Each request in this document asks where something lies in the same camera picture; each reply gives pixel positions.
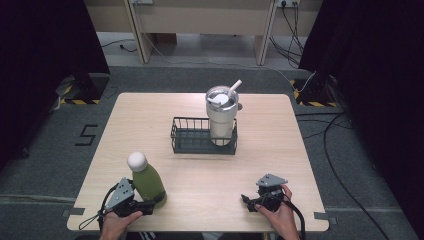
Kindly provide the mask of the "green bottle with white cap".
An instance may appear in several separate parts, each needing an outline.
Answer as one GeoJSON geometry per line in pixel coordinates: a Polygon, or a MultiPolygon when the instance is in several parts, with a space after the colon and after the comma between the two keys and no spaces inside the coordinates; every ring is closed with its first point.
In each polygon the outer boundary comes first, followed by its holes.
{"type": "Polygon", "coordinates": [[[161,208],[167,201],[167,194],[161,177],[148,162],[142,152],[133,152],[127,158],[132,171],[133,185],[144,201],[154,201],[156,208],[161,208]]]}

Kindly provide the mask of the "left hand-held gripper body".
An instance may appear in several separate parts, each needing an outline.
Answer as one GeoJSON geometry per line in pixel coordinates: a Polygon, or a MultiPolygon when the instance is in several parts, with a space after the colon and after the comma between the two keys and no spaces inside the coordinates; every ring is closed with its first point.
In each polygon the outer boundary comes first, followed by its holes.
{"type": "Polygon", "coordinates": [[[136,207],[134,199],[134,189],[131,182],[127,178],[122,178],[113,188],[112,196],[108,198],[108,202],[104,205],[106,212],[114,212],[119,217],[126,217],[130,214],[140,211],[136,207]]]}

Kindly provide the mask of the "dark wire basket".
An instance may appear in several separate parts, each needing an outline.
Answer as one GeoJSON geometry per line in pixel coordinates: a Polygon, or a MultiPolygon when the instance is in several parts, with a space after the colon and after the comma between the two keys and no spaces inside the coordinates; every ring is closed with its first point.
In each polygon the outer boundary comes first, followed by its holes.
{"type": "Polygon", "coordinates": [[[208,118],[174,117],[171,145],[175,153],[234,155],[237,149],[237,120],[228,137],[213,136],[208,118]]]}

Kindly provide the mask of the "grey tape strip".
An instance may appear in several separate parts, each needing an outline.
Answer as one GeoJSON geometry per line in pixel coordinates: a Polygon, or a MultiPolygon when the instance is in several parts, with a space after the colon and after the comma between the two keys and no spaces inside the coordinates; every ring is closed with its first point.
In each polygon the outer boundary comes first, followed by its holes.
{"type": "Polygon", "coordinates": [[[63,217],[69,217],[71,215],[77,215],[81,216],[84,214],[85,208],[71,208],[71,209],[65,209],[62,212],[63,217]]]}
{"type": "Polygon", "coordinates": [[[336,217],[332,217],[328,213],[325,213],[325,212],[314,212],[314,219],[327,220],[330,225],[337,225],[338,224],[336,217]]]}

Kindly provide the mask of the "person's dark striped pants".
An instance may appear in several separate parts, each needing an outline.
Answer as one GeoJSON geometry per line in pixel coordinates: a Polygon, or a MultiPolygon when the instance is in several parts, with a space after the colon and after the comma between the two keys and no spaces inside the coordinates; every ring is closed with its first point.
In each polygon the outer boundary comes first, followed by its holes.
{"type": "Polygon", "coordinates": [[[218,240],[219,237],[206,233],[128,232],[125,240],[218,240]]]}

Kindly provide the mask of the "beige wooden desk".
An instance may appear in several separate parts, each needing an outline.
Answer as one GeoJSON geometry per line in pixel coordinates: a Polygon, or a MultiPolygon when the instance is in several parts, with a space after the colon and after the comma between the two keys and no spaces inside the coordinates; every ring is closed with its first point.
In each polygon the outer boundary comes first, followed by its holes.
{"type": "Polygon", "coordinates": [[[131,32],[139,61],[147,64],[157,33],[245,35],[253,40],[256,63],[265,63],[268,39],[293,31],[307,37],[323,0],[300,0],[297,8],[277,9],[277,0],[84,0],[95,30],[131,32]]]}

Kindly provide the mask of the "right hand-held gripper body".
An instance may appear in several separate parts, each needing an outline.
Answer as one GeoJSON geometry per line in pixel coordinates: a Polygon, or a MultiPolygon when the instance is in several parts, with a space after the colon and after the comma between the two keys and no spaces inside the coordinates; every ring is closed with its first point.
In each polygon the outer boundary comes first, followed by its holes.
{"type": "Polygon", "coordinates": [[[259,198],[255,203],[271,212],[277,211],[285,195],[282,185],[287,183],[288,180],[285,178],[271,173],[265,174],[256,182],[259,198]]]}

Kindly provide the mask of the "stand base with hazard tape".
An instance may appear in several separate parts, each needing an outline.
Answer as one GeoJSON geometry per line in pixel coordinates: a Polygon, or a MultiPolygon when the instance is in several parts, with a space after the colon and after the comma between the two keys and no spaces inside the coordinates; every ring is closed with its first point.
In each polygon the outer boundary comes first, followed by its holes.
{"type": "Polygon", "coordinates": [[[316,79],[311,74],[306,79],[290,80],[298,105],[313,107],[336,107],[336,96],[330,80],[316,79]]]}
{"type": "Polygon", "coordinates": [[[109,82],[110,75],[105,73],[89,73],[87,81],[66,77],[57,88],[60,104],[92,105],[98,104],[109,82]]]}

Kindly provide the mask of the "person's right hand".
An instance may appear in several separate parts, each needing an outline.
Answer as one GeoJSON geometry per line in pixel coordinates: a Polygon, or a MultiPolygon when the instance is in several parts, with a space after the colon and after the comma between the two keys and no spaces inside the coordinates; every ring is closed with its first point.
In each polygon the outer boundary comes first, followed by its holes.
{"type": "Polygon", "coordinates": [[[271,212],[264,207],[261,207],[258,212],[266,217],[277,233],[288,229],[297,230],[293,210],[284,202],[280,204],[279,209],[275,212],[271,212]]]}

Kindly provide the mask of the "black curtain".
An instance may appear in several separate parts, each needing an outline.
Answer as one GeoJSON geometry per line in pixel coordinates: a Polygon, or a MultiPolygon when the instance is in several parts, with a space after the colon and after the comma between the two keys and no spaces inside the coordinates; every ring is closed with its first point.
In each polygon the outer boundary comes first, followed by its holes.
{"type": "Polygon", "coordinates": [[[0,170],[73,76],[109,71],[84,0],[0,0],[0,170]]]}
{"type": "Polygon", "coordinates": [[[424,239],[424,0],[323,0],[300,66],[337,79],[372,161],[424,239]]]}

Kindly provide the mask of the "person's left hand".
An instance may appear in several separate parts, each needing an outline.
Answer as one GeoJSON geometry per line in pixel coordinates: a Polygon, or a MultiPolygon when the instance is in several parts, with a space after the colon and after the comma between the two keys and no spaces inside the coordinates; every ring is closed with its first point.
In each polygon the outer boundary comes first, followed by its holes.
{"type": "Polygon", "coordinates": [[[119,217],[114,212],[109,212],[103,218],[103,228],[99,240],[119,240],[128,226],[138,220],[143,213],[134,212],[126,217],[119,217]]]}

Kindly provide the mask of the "white tumbler with straw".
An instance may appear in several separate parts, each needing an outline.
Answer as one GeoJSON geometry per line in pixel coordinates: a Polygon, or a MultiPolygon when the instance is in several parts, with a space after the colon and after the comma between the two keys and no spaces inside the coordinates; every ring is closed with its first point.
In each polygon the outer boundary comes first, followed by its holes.
{"type": "Polygon", "coordinates": [[[230,143],[234,120],[239,110],[239,96],[236,89],[241,84],[242,81],[237,80],[231,87],[215,86],[206,92],[210,137],[212,143],[217,146],[230,143]]]}

